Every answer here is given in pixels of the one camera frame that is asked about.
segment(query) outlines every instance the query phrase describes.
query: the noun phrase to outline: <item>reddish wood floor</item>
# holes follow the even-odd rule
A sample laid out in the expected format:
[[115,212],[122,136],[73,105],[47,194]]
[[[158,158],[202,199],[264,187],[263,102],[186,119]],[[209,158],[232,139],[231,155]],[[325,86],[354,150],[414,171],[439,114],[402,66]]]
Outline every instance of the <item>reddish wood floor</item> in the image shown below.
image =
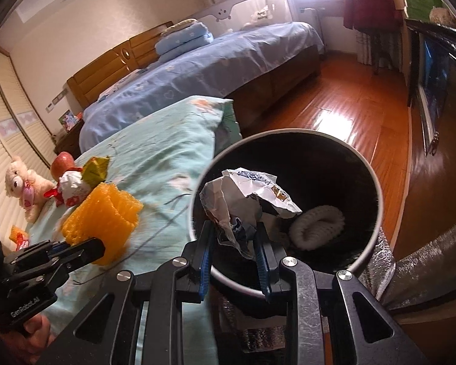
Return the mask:
[[397,223],[407,169],[409,118],[404,77],[356,57],[334,54],[321,63],[321,75],[307,79],[244,136],[299,127],[338,137],[355,147],[375,170],[384,196],[383,229],[390,242]]

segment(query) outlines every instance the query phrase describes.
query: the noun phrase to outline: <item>nightstand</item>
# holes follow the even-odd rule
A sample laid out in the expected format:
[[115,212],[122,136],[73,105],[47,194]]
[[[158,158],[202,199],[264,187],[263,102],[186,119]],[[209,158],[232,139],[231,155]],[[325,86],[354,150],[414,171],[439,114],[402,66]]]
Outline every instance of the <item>nightstand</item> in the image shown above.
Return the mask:
[[81,119],[69,132],[56,144],[54,152],[58,155],[61,152],[69,152],[74,159],[79,158],[79,132],[85,122]]

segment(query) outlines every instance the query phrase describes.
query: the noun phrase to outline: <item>red apple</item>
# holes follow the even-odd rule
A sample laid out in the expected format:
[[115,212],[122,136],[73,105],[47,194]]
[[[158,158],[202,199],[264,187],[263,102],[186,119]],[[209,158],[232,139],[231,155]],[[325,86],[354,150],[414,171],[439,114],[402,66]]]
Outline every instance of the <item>red apple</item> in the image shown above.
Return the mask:
[[50,173],[52,178],[59,182],[59,177],[64,174],[65,171],[75,167],[74,158],[69,152],[61,152],[50,166]]

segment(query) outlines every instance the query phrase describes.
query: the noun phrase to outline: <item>trash can rim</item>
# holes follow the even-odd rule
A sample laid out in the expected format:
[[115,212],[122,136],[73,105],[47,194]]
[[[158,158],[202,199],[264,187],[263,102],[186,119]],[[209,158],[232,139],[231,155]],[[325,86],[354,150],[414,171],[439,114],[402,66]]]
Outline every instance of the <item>trash can rim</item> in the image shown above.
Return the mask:
[[[212,167],[220,160],[222,159],[226,154],[231,152],[232,150],[240,147],[241,145],[245,144],[246,142],[259,139],[261,137],[265,136],[270,136],[273,134],[279,134],[279,133],[307,133],[307,134],[314,134],[317,136],[322,136],[326,137],[327,139],[334,140],[338,142],[339,144],[345,146],[346,148],[350,149],[353,151],[356,156],[360,158],[360,160],[365,164],[367,167],[368,171],[370,172],[370,175],[373,179],[373,182],[375,184],[375,188],[377,191],[377,200],[378,200],[378,212],[377,212],[377,219],[375,223],[375,229],[373,230],[373,233],[370,237],[370,240],[368,241],[366,247],[364,248],[363,252],[361,255],[353,262],[348,270],[352,273],[356,272],[360,267],[363,265],[366,259],[368,259],[371,256],[371,253],[373,251],[373,248],[375,247],[377,238],[378,238],[378,231],[380,227],[382,226],[382,220],[383,220],[383,195],[382,195],[382,188],[380,187],[380,182],[378,181],[378,178],[375,174],[375,171],[373,168],[370,166],[368,161],[361,155],[356,149],[354,149],[352,146],[346,144],[344,141],[337,139],[336,137],[330,136],[326,133],[321,133],[317,132],[316,130],[310,130],[310,129],[299,129],[299,128],[287,128],[287,129],[275,129],[275,130],[268,130],[266,132],[261,132],[258,134],[254,134],[250,137],[247,137],[245,139],[242,139],[235,144],[232,144],[228,148],[226,148],[224,151],[220,152],[216,157],[213,158],[211,163],[206,167],[206,169],[201,173],[199,176],[199,179],[196,183],[196,190],[198,189],[199,185],[201,184],[203,178],[206,176],[206,174],[212,169]],[[193,210],[194,210],[194,204],[195,204],[195,198],[196,198],[196,193],[194,196],[191,197],[191,201],[189,203],[189,209],[188,209],[188,226],[189,226],[189,240],[194,241],[196,240],[194,228],[192,226],[192,215],[193,215]],[[242,294],[248,295],[248,296],[253,296],[259,299],[265,299],[264,294],[260,290],[254,290],[253,288],[245,287],[244,285],[241,285],[237,283],[236,281],[231,280],[230,278],[226,277],[224,274],[219,272],[214,266],[211,267],[211,275],[218,280],[220,283],[228,286],[229,288],[236,290]]]

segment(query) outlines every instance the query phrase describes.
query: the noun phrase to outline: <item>black trash bin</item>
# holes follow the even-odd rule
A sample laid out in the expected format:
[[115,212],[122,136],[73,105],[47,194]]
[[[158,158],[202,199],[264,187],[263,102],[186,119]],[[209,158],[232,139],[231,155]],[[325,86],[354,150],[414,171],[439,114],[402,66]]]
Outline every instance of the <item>black trash bin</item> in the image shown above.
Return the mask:
[[[321,248],[301,251],[299,259],[325,273],[340,269],[357,273],[365,266],[382,222],[383,201],[373,169],[356,150],[307,129],[272,130],[237,142],[220,153],[198,181],[190,209],[192,240],[207,219],[199,199],[205,183],[238,167],[277,176],[278,185],[303,212],[320,205],[343,212],[343,232]],[[255,262],[235,248],[215,246],[211,273],[215,287],[245,314],[256,318],[285,314],[285,308],[265,302]]]

